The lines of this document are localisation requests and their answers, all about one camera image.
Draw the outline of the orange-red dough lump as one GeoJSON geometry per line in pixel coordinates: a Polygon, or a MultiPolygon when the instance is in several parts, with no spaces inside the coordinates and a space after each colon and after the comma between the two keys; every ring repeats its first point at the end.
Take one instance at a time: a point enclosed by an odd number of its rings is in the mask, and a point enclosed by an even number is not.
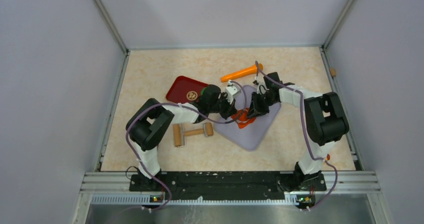
{"type": "Polygon", "coordinates": [[[243,129],[247,127],[248,125],[255,122],[256,117],[253,117],[253,118],[247,117],[248,111],[249,111],[249,108],[240,109],[236,112],[236,114],[231,116],[233,120],[236,120],[235,123],[237,124],[239,129],[243,129]]]}

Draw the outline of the wooden double-ended dough roller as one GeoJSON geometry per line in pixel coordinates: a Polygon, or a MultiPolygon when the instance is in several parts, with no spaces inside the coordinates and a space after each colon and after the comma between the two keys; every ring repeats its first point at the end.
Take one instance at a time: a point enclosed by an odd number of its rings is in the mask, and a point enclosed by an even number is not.
{"type": "Polygon", "coordinates": [[[214,135],[214,128],[211,123],[204,123],[202,128],[187,131],[184,130],[182,124],[173,124],[172,131],[174,147],[177,148],[185,146],[186,138],[189,136],[203,134],[205,137],[211,137],[214,135]]]}

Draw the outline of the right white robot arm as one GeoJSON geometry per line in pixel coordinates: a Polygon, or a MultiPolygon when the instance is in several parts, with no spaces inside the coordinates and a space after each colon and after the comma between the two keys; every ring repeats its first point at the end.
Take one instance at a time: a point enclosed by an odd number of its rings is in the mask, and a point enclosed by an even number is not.
{"type": "Polygon", "coordinates": [[[248,118],[269,113],[276,103],[298,107],[303,137],[307,150],[295,164],[293,183],[300,190],[308,189],[322,170],[322,164],[336,142],[348,133],[350,127],[339,95],[336,92],[320,93],[288,82],[283,83],[278,73],[254,81],[248,118]]]}

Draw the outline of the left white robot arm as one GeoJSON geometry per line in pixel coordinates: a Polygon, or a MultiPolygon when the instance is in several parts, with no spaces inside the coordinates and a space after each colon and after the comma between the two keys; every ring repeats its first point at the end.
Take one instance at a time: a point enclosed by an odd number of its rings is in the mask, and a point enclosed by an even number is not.
{"type": "Polygon", "coordinates": [[[237,113],[235,98],[240,93],[245,93],[242,86],[229,81],[224,90],[208,85],[193,102],[160,103],[155,98],[148,99],[125,127],[127,144],[139,163],[142,185],[151,191],[160,185],[157,148],[171,125],[213,122],[210,114],[219,114],[223,124],[233,123],[231,116],[237,113]]]}

